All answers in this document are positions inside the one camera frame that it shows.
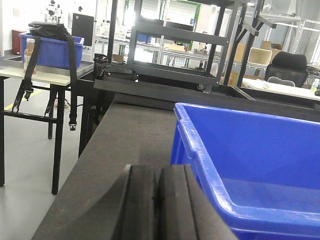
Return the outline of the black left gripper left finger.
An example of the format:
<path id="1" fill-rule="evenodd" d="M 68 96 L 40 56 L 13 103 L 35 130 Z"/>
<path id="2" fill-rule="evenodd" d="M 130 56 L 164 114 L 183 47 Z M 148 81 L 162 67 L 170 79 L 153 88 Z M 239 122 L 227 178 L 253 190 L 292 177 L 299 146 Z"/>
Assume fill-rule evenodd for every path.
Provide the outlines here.
<path id="1" fill-rule="evenodd" d="M 150 165 L 130 165 L 83 215 L 81 240 L 152 240 L 156 176 Z"/>

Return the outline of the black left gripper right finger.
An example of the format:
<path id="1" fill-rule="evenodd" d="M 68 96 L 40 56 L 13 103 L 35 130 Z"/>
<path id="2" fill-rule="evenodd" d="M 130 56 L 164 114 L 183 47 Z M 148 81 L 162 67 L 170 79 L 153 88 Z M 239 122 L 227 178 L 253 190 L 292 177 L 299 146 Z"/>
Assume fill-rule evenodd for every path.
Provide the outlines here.
<path id="1" fill-rule="evenodd" d="M 160 240 L 236 240 L 199 187 L 189 165 L 168 165 L 158 186 Z"/>

